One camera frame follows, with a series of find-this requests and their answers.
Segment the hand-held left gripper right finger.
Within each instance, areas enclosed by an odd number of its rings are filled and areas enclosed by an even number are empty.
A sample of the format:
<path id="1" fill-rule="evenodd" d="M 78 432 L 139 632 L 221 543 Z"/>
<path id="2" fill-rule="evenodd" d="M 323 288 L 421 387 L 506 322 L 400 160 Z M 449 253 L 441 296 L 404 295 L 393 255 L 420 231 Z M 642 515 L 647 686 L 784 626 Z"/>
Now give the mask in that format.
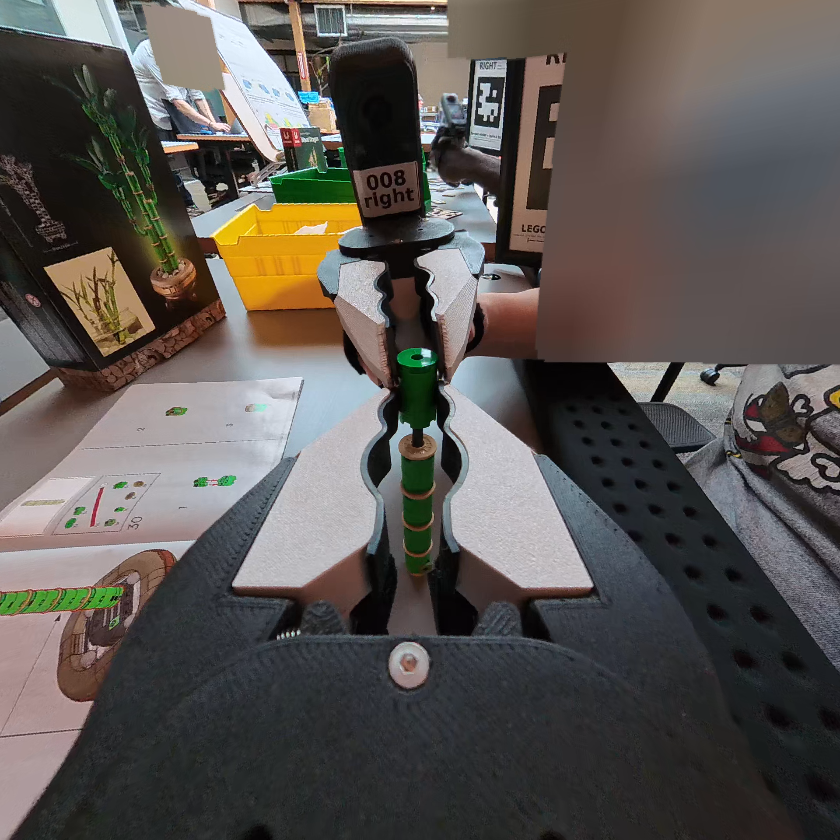
<path id="1" fill-rule="evenodd" d="M 441 385 L 444 498 L 436 625 L 470 635 L 493 602 L 588 597 L 594 583 L 547 481 L 559 471 L 458 392 Z"/>

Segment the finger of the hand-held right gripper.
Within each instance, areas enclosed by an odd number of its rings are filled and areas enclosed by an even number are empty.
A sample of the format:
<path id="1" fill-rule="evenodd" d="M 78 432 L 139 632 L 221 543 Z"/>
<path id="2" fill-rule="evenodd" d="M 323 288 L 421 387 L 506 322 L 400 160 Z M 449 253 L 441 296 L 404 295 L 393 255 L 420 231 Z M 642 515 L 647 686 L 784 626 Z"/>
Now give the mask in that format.
<path id="1" fill-rule="evenodd" d="M 334 306 L 363 371 L 370 372 L 385 388 L 394 389 L 393 328 L 384 310 L 383 279 L 390 279 L 383 261 L 357 259 L 343 262 L 339 268 Z"/>
<path id="2" fill-rule="evenodd" d="M 450 383 L 466 353 L 476 312 L 477 274 L 463 249 L 436 249 L 415 260 L 425 331 L 437 354 L 439 377 Z"/>

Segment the green cylinder brick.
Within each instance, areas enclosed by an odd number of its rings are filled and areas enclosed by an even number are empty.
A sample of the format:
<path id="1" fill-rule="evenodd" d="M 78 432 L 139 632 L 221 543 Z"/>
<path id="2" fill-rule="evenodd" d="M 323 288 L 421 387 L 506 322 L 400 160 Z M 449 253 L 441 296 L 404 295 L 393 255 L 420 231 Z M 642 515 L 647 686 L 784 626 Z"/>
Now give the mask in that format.
<path id="1" fill-rule="evenodd" d="M 401 420 L 412 429 L 425 429 L 436 417 L 438 357 L 430 349 L 414 348 L 400 352 L 396 360 Z"/>

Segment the green stalk with tan rings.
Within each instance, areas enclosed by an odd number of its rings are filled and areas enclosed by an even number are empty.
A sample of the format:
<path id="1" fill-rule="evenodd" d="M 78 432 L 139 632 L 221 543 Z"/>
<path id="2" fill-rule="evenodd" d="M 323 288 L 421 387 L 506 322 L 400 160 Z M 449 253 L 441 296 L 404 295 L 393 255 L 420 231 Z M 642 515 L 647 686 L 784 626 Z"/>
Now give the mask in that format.
<path id="1" fill-rule="evenodd" d="M 425 434 L 424 446 L 414 448 L 412 432 L 400 441 L 402 469 L 403 551 L 410 575 L 424 575 L 433 566 L 436 442 Z"/>

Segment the person's right forearm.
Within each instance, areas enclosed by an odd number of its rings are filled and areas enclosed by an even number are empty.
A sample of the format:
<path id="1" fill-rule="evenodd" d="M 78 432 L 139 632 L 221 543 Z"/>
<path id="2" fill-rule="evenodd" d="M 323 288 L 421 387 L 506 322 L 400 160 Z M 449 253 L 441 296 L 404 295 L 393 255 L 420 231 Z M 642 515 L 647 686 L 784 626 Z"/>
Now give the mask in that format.
<path id="1" fill-rule="evenodd" d="M 467 356 L 536 360 L 539 288 L 485 292 L 477 297 Z"/>

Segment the another person's forearm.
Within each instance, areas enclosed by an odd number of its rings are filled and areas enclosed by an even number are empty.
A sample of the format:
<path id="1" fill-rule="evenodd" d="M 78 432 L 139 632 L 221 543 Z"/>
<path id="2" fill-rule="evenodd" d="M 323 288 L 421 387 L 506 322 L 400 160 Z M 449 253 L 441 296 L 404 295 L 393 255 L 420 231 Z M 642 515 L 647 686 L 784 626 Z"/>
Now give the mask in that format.
<path id="1" fill-rule="evenodd" d="M 444 139 L 433 154 L 440 178 L 451 186 L 477 184 L 498 195 L 501 183 L 501 158 Z"/>

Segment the grey desk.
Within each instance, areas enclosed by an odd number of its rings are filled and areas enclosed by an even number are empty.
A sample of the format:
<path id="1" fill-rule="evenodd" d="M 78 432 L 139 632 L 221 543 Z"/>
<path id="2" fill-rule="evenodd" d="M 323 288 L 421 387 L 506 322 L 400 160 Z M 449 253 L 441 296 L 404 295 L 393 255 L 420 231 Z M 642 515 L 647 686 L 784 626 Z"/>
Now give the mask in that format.
<path id="1" fill-rule="evenodd" d="M 466 191 L 451 199 L 464 212 L 470 234 L 482 240 L 484 216 L 480 199 L 474 202 Z M 227 318 L 213 326 L 198 341 L 172 360 L 154 367 L 138 382 L 142 385 L 186 382 L 232 382 L 303 378 L 300 402 L 286 455 L 295 455 L 321 433 L 329 430 L 371 397 L 374 387 L 351 371 L 344 359 L 340 324 L 332 310 L 247 312 L 228 269 L 221 259 L 210 259 Z M 479 291 L 513 292 L 528 287 L 531 269 L 488 263 Z M 466 360 L 458 369 L 455 387 L 510 429 L 524 442 L 539 447 L 522 389 L 512 362 L 478 358 Z M 53 381 L 28 396 L 2 416 L 2 509 L 50 472 L 76 447 L 119 397 L 128 391 L 106 395 L 71 390 Z M 109 571 L 72 558 L 57 566 L 24 558 L 2 560 L 2 586 L 23 589 L 35 582 L 33 573 L 58 571 L 53 585 L 93 583 Z M 389 631 L 401 634 L 436 634 L 431 598 L 419 579 L 399 571 L 395 607 Z M 2 745 L 31 741 L 33 747 L 55 741 L 67 753 L 88 716 L 89 703 L 68 700 L 56 687 L 60 631 L 66 619 L 58 616 L 21 616 L 2 620 Z"/>

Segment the small toy set box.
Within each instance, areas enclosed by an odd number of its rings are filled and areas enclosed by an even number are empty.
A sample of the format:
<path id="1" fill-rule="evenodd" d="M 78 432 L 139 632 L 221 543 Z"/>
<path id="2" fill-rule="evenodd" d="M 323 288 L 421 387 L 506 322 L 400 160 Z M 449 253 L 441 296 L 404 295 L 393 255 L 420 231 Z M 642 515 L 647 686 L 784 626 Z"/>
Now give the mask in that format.
<path id="1" fill-rule="evenodd" d="M 280 138 L 289 172 L 328 170 L 319 127 L 281 128 Z"/>

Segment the wooden cutout pieces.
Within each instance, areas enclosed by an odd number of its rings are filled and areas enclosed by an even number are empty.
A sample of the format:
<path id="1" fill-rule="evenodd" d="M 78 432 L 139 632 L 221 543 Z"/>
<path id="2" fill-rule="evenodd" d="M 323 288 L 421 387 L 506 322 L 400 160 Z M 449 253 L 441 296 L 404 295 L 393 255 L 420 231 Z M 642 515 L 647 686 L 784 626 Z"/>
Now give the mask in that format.
<path id="1" fill-rule="evenodd" d="M 457 209 L 456 204 L 461 196 L 471 192 L 471 187 L 449 185 L 438 175 L 428 178 L 428 187 L 430 192 L 428 216 L 450 220 L 463 214 Z"/>

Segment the yellow plastic bin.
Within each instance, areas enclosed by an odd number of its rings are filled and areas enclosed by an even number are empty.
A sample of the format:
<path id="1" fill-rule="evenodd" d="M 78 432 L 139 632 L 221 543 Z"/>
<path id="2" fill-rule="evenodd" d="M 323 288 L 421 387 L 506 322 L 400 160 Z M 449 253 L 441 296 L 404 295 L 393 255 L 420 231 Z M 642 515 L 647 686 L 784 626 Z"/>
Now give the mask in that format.
<path id="1" fill-rule="evenodd" d="M 296 236 L 303 225 L 329 222 L 321 236 Z M 239 296 L 249 311 L 332 309 L 317 270 L 343 233 L 361 224 L 350 203 L 249 205 L 213 233 Z"/>

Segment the small framed marker sign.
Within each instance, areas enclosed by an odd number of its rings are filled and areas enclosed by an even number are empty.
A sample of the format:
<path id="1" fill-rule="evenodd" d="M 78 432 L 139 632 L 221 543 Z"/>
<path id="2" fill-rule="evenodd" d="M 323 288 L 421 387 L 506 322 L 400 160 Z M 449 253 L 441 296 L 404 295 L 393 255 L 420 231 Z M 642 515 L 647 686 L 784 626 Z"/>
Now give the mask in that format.
<path id="1" fill-rule="evenodd" d="M 469 69 L 468 142 L 485 154 L 501 155 L 506 59 L 473 59 Z"/>

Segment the white poster board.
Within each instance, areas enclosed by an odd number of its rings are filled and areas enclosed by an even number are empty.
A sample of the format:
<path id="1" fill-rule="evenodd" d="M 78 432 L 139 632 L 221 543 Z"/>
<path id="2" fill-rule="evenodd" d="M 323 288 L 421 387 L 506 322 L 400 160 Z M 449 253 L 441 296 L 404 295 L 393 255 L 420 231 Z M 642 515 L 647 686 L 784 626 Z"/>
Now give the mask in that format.
<path id="1" fill-rule="evenodd" d="M 283 151 L 280 130 L 310 125 L 297 93 L 240 19 L 196 2 L 180 5 L 211 20 L 224 65 L 222 95 L 257 151 L 277 161 Z"/>

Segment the building instruction booklet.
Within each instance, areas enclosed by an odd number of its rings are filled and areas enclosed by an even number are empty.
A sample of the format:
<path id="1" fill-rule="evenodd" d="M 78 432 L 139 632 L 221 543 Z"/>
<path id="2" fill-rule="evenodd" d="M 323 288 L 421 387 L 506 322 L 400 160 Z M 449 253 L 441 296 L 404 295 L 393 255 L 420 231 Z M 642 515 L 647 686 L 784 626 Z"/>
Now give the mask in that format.
<path id="1" fill-rule="evenodd" d="M 302 380 L 135 385 L 2 510 L 1 834 L 172 566 L 283 456 Z"/>

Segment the black office chair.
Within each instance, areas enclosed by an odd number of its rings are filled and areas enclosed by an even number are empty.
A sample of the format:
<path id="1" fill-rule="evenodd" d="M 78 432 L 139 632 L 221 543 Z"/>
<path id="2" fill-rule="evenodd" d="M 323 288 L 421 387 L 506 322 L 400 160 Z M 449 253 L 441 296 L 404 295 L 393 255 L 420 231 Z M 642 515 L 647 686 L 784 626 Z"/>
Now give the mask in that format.
<path id="1" fill-rule="evenodd" d="M 638 402 L 647 420 L 678 455 L 703 448 L 720 436 L 728 419 L 744 365 L 728 363 L 708 366 L 696 374 L 699 392 L 686 395 L 688 407 L 669 401 L 685 362 L 669 362 L 652 397 Z"/>

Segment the black toy set box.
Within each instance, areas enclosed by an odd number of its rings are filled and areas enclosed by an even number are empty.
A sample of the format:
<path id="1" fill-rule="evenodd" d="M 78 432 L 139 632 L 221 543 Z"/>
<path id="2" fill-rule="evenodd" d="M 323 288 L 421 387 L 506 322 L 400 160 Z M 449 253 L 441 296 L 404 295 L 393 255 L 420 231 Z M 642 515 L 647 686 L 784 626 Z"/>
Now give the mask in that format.
<path id="1" fill-rule="evenodd" d="M 115 392 L 225 318 L 130 58 L 2 28 L 1 302 L 66 385 Z"/>

